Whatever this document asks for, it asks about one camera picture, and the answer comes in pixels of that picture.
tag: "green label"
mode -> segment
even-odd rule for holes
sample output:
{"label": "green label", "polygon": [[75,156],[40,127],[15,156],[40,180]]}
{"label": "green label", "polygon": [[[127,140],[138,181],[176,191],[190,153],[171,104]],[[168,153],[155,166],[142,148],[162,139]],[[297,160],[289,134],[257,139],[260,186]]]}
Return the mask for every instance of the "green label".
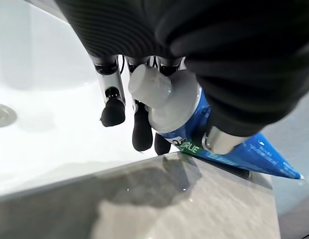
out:
{"label": "green label", "polygon": [[196,146],[191,141],[183,142],[182,145],[178,146],[178,149],[180,149],[181,152],[188,154],[198,154],[203,150],[203,148]]}

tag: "blue toothpaste tube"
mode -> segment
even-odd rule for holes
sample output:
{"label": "blue toothpaste tube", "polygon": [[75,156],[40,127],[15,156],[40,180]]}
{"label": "blue toothpaste tube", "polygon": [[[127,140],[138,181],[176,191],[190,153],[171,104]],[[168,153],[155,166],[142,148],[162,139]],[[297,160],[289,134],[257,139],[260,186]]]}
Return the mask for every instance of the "blue toothpaste tube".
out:
{"label": "blue toothpaste tube", "polygon": [[261,133],[224,155],[194,144],[191,136],[198,127],[206,125],[210,105],[195,75],[188,70],[177,71],[168,78],[155,68],[140,65],[131,75],[129,91],[149,106],[150,125],[180,151],[242,169],[304,179]]}

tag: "black fingertip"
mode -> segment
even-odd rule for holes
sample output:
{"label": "black fingertip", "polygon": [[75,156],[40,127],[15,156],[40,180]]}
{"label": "black fingertip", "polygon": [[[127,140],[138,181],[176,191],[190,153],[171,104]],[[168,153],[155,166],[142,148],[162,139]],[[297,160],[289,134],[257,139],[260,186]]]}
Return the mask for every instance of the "black fingertip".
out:
{"label": "black fingertip", "polygon": [[157,155],[163,155],[169,153],[171,144],[163,138],[160,134],[156,133],[154,138],[154,150]]}
{"label": "black fingertip", "polygon": [[123,123],[126,119],[125,105],[118,99],[109,99],[101,114],[100,121],[105,127]]}
{"label": "black fingertip", "polygon": [[153,145],[153,132],[148,120],[148,112],[140,107],[135,113],[135,125],[133,131],[133,146],[137,151],[145,151]]}

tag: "tube cap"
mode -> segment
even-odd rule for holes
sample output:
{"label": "tube cap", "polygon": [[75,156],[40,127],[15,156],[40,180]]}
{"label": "tube cap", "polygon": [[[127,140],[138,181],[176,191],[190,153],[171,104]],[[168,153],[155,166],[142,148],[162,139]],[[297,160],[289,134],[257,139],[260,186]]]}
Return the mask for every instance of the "tube cap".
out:
{"label": "tube cap", "polygon": [[172,93],[171,80],[156,68],[138,66],[130,76],[129,92],[150,108],[162,107]]}

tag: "sink drain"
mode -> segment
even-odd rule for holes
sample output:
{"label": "sink drain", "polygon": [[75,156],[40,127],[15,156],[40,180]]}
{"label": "sink drain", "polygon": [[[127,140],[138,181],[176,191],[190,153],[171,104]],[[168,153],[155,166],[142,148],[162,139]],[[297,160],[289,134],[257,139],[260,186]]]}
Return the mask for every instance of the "sink drain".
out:
{"label": "sink drain", "polygon": [[0,127],[10,125],[15,122],[17,115],[10,107],[0,104]]}

